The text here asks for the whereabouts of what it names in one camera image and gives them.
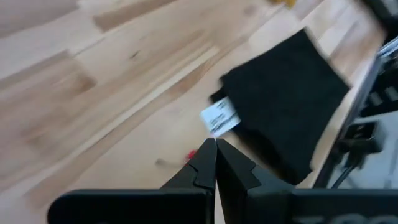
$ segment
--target white label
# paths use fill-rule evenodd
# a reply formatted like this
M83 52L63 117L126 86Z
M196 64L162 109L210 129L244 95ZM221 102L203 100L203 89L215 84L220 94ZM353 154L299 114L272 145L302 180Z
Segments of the white label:
M228 97L204 109L200 116L214 138L221 136L241 122Z

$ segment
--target wood grain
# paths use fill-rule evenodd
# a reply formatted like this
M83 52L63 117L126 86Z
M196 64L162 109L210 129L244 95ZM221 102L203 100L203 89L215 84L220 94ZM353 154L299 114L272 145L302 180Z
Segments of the wood grain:
M209 137L199 114L219 77L304 27L353 87L299 185L311 187L384 37L350 0L298 1L292 10L263 0L78 5L0 38L2 223L45 223L52 200L71 189L161 186L178 168L155 161L181 162ZM267 167L233 134L223 137Z

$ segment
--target black fabric pouch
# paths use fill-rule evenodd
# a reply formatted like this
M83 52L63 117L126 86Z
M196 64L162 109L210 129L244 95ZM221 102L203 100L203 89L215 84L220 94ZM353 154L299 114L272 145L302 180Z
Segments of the black fabric pouch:
M221 77L211 96L228 96L238 137L290 184L311 172L317 142L349 88L304 30Z

